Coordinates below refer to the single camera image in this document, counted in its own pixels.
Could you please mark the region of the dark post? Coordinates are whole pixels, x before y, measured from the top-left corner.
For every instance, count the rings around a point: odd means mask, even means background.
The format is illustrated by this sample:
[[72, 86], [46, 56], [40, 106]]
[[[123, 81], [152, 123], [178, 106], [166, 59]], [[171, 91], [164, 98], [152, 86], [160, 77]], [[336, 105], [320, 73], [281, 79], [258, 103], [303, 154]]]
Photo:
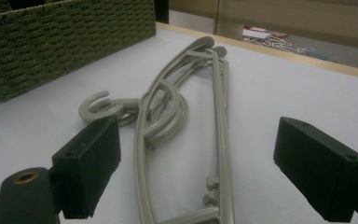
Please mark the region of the dark post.
[[154, 0], [156, 21], [169, 22], [169, 0]]

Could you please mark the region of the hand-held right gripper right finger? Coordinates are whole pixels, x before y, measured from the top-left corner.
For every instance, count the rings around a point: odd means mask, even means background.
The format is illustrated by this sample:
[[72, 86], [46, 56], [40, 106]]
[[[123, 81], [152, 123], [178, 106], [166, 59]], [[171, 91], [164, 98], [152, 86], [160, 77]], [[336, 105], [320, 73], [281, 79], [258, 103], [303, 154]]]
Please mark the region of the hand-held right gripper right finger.
[[358, 213], [358, 152], [307, 122], [280, 118], [275, 164], [329, 222]]

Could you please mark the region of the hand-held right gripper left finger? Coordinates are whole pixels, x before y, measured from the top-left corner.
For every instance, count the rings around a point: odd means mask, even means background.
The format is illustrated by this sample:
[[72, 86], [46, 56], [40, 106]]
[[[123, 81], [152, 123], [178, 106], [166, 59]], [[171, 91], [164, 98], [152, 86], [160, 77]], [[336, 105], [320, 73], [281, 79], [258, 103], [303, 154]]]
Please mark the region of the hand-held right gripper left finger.
[[65, 218], [92, 217], [121, 161], [117, 116], [96, 119], [52, 156]]

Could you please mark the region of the white paper stack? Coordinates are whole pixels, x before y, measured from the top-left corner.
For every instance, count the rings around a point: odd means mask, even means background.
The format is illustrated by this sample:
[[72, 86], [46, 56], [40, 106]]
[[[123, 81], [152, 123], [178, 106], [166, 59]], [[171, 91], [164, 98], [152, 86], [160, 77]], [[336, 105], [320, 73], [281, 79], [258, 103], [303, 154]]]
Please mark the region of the white paper stack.
[[269, 33], [257, 32], [257, 31], [253, 31], [253, 30], [249, 30], [249, 29], [244, 29], [242, 31], [242, 35], [246, 36], [246, 37], [255, 38], [255, 39], [267, 39], [267, 38], [271, 37], [271, 34], [269, 34]]

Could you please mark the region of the pale blue item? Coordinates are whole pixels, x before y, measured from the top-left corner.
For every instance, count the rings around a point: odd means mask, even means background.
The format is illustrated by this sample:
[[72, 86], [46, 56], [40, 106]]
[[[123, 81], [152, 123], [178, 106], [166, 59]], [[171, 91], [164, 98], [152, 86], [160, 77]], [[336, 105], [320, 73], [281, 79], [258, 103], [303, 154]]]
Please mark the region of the pale blue item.
[[329, 58], [325, 55], [322, 55], [321, 53], [318, 53], [316, 51], [316, 49], [311, 48], [311, 47], [303, 47], [303, 48], [298, 48], [297, 49], [298, 52], [304, 56], [308, 56], [314, 59], [318, 59], [318, 60], [323, 60], [323, 61], [328, 61]]

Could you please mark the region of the green woven basket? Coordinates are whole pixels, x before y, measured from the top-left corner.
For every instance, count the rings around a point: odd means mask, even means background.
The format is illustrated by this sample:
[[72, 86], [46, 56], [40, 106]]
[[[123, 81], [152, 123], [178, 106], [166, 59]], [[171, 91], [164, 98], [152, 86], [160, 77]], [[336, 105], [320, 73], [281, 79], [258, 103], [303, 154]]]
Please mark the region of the green woven basket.
[[153, 0], [0, 0], [0, 100], [155, 34]]

